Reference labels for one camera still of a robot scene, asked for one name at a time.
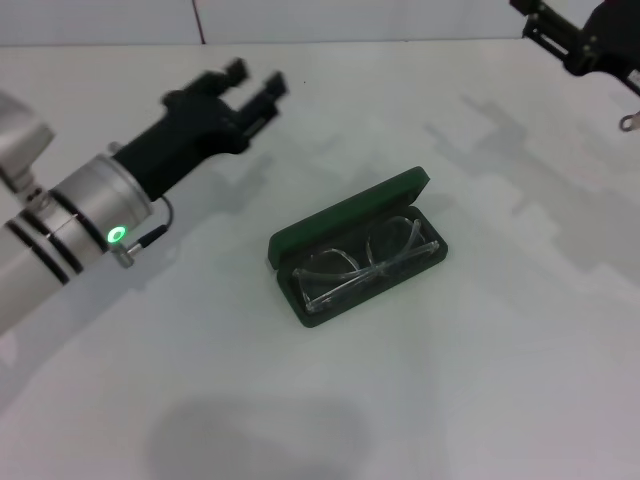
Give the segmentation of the clear transparent glasses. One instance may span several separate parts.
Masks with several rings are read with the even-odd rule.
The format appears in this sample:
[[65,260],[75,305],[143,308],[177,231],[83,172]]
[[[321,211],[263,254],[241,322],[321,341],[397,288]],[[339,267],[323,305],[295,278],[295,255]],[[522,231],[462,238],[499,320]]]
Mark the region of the clear transparent glasses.
[[300,287],[305,311],[318,314],[347,301],[379,280],[392,280],[441,248],[423,232],[423,222],[394,216],[369,228],[364,259],[338,248],[309,257],[292,277]]

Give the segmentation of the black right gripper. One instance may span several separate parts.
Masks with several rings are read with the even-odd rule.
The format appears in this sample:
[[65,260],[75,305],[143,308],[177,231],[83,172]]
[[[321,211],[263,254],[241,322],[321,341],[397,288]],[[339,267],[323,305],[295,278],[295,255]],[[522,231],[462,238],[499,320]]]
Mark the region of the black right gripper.
[[640,0],[604,0],[582,29],[544,0],[509,5],[526,18],[522,37],[561,60],[569,73],[605,73],[640,96]]

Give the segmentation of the green glasses case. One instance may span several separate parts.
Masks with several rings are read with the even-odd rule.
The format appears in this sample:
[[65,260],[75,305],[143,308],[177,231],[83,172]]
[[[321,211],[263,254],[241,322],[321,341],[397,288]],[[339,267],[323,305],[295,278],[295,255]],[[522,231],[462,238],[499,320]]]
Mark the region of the green glasses case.
[[[423,168],[411,168],[271,236],[267,259],[281,292],[303,326],[315,328],[444,261],[448,254],[446,241],[414,205],[429,181]],[[293,270],[329,248],[345,250],[362,261],[369,228],[394,216],[421,220],[423,232],[441,242],[439,252],[396,279],[379,280],[336,307],[308,314]]]

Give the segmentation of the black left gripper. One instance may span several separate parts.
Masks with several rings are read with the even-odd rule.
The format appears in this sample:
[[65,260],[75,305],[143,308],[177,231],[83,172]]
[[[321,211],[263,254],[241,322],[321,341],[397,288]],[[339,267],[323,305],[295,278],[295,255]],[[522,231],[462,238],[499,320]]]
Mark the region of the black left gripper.
[[244,104],[230,108],[217,98],[249,78],[236,58],[221,71],[205,71],[192,92],[165,96],[166,111],[155,124],[113,155],[150,199],[158,199],[205,160],[240,154],[249,141],[279,115],[278,102],[289,90],[282,72],[274,72]]

